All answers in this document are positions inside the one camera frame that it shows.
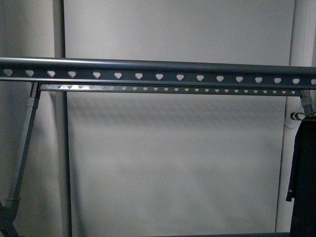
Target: diagonal support leg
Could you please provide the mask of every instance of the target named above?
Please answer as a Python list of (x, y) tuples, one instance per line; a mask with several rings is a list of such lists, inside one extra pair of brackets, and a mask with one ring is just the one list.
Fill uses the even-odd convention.
[(36, 110), (40, 100), (40, 84), (32, 83), (31, 95), (27, 103), (26, 118), (23, 126), (18, 159), (14, 171), (14, 176), (10, 186), (8, 198), (5, 200), (5, 207), (0, 204), (0, 230), (5, 237), (18, 237), (12, 225), (19, 206), (20, 191), (23, 180), (23, 173), (29, 151), (31, 134), (35, 120)]

